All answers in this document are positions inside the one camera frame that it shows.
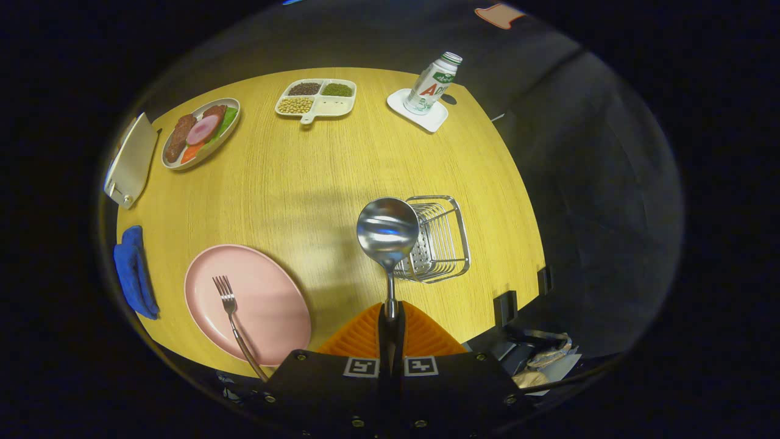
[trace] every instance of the white bottle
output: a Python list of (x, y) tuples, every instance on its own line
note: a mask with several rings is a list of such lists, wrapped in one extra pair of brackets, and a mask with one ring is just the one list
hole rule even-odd
[(403, 106), (414, 114), (428, 114), (434, 103), (455, 80), (455, 73), (462, 61), (463, 58), (458, 55), (444, 52), (439, 59), (423, 70), (409, 96), (403, 100)]

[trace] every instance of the metal wire basket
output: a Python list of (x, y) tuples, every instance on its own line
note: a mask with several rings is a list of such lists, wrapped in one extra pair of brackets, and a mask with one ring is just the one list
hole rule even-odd
[[(449, 205), (445, 207), (441, 200)], [(395, 266), (395, 277), (433, 284), (464, 274), (471, 266), (471, 256), (463, 215), (455, 199), (449, 195), (423, 195), (406, 202), (420, 221), (420, 236), (409, 257)]]

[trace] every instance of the blue cloth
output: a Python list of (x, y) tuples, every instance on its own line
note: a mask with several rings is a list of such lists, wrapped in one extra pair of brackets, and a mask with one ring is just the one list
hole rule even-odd
[(114, 247), (114, 263), (119, 283), (130, 308), (156, 320), (160, 309), (152, 296), (149, 273), (144, 260), (141, 226), (132, 226), (122, 234), (122, 243)]

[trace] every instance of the pink plate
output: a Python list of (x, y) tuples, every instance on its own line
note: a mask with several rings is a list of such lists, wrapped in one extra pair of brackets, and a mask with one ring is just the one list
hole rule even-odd
[(223, 351), (244, 359), (211, 279), (227, 276), (236, 296), (233, 319), (254, 358), (278, 366), (311, 337), (309, 309), (290, 276), (266, 255), (243, 245), (203, 250), (184, 277), (184, 299), (200, 330)]

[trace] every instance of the wooden table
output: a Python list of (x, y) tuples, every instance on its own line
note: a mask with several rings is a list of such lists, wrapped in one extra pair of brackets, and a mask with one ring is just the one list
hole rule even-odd
[[(278, 116), (285, 87), (332, 77), (358, 87), (353, 111), (305, 127)], [(435, 134), (394, 113), (386, 98), (410, 87), (410, 73), (322, 68), (273, 73), (225, 85), (175, 107), (162, 129), (143, 194), (119, 209), (116, 236), (135, 224), (144, 246), (157, 320), (140, 317), (151, 337), (206, 366), (254, 377), (247, 362), (208, 340), (184, 301), (192, 259), (216, 244), (243, 244), (288, 271), (311, 313), (309, 349), (386, 295), (380, 266), (361, 251), (356, 220), (383, 196), (451, 195), (463, 211), (470, 270), (438, 284), (396, 282), (396, 294), (464, 342), (494, 324), (492, 299), (517, 290), (520, 306), (538, 293), (544, 254), (534, 211), (504, 142), (467, 89), (454, 84), (449, 118)], [(183, 114), (218, 98), (236, 98), (242, 115), (232, 136), (199, 165), (166, 169), (160, 148)]]

